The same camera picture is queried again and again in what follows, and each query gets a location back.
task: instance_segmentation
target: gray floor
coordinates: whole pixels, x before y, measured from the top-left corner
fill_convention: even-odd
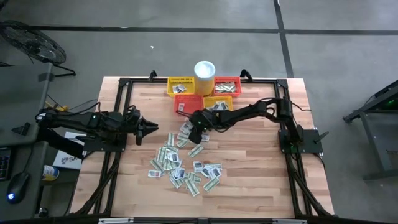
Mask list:
[[[288,29],[398,29],[398,1],[280,0]],[[12,0],[0,18],[31,25],[277,28],[271,0]],[[64,66],[75,78],[50,87],[59,102],[77,105],[98,96],[105,75],[191,75],[197,61],[210,60],[218,75],[286,77],[277,34],[46,32],[67,52]],[[341,217],[398,221],[396,180],[364,183],[376,161],[361,123],[341,119],[397,79],[398,36],[288,35],[294,75],[304,78],[323,140],[335,213]],[[28,64],[0,41],[0,61]],[[71,186],[53,189],[50,213],[65,211]]]

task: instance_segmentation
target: computer mouse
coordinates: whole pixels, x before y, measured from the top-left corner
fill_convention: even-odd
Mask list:
[[[7,188],[7,201],[9,203],[19,203],[24,199],[28,180],[29,174],[25,172],[12,177]]]

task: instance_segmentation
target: desk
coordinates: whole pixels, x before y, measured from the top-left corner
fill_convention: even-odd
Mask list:
[[[98,98],[101,110],[113,110],[119,78],[104,77]],[[308,109],[304,81],[298,78],[288,79],[288,84],[291,100]],[[271,96],[274,96],[271,85],[243,84],[243,93],[233,100],[234,109]],[[181,149],[178,154],[187,171],[193,170],[194,160],[223,164],[220,185],[211,192],[205,192],[203,186],[208,180],[203,178],[198,186],[200,194],[192,197],[184,187],[175,189],[166,177],[147,177],[148,170],[153,169],[150,160],[167,140],[167,133],[178,133],[184,121],[184,117],[174,113],[174,99],[166,94],[166,84],[135,83],[131,105],[136,105],[145,119],[159,124],[159,130],[146,136],[141,146],[135,145],[135,137],[129,135],[126,150],[121,156],[112,216],[293,217],[285,157],[279,149],[278,124],[265,118],[253,118],[237,123],[226,133],[212,131],[210,141],[203,144],[205,150],[194,159],[187,156],[193,145]],[[313,127],[311,112],[294,108],[294,115],[298,124],[305,129]],[[102,152],[95,152],[83,161],[71,212],[81,208],[97,187],[103,157]],[[321,162],[313,155],[303,154],[302,157],[309,189],[325,209],[333,213]],[[301,198],[300,207],[304,211],[299,190],[298,194]]]
[[[33,147],[32,157],[27,166],[30,179],[27,184],[25,197],[21,202],[14,205],[8,203],[6,200],[6,192],[10,180],[0,182],[0,219],[2,221],[32,218],[34,216],[37,199],[39,198],[40,182],[42,181],[44,158],[47,148],[47,142],[37,142]],[[11,177],[24,170],[30,154],[30,145],[18,146],[14,150],[15,161],[13,163]]]

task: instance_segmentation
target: wooden tabletop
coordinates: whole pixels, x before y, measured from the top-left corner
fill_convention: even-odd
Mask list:
[[[120,77],[104,77],[99,100],[102,111],[112,111]],[[290,99],[309,109],[304,80],[287,79]],[[234,109],[258,99],[274,96],[268,84],[243,84],[243,93],[234,98]],[[136,83],[132,88],[131,105],[145,119],[159,124],[159,130],[146,136],[141,146],[129,135],[119,166],[112,216],[124,217],[223,217],[223,218],[290,218],[294,216],[285,157],[280,152],[279,125],[265,118],[242,121],[225,133],[210,132],[210,141],[193,159],[187,154],[194,145],[179,150],[186,171],[193,170],[193,161],[222,163],[220,184],[211,192],[198,184],[200,194],[192,197],[185,187],[176,189],[168,177],[147,177],[150,164],[167,140],[167,133],[177,134],[184,117],[174,112],[174,99],[166,94],[165,83]],[[303,128],[313,128],[310,111],[294,108],[294,116]],[[71,212],[77,211],[98,186],[104,153],[96,152],[83,161]],[[333,213],[328,184],[319,158],[303,154],[307,184],[324,208]],[[304,211],[301,191],[300,208]]]

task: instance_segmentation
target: plastic basket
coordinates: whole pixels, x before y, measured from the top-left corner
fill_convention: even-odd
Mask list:
[[[225,101],[225,103],[228,105],[229,110],[233,110],[232,107],[232,96],[210,96],[210,97],[204,97],[203,99],[203,106],[205,108],[212,107],[219,101]]]
[[[180,103],[183,103],[183,112],[192,114],[196,110],[203,109],[203,97],[200,95],[187,95],[187,94],[176,94],[174,98],[174,112],[179,108]]]
[[[237,97],[242,93],[242,85],[240,77],[215,77],[214,84],[217,83],[227,83],[234,82],[236,86],[236,92],[234,93],[216,93],[216,88],[213,90],[213,95],[215,96],[233,96]]]
[[[183,93],[173,93],[173,86],[183,84],[187,90]],[[167,94],[171,97],[175,95],[194,94],[195,93],[195,79],[193,77],[168,77],[167,79]]]

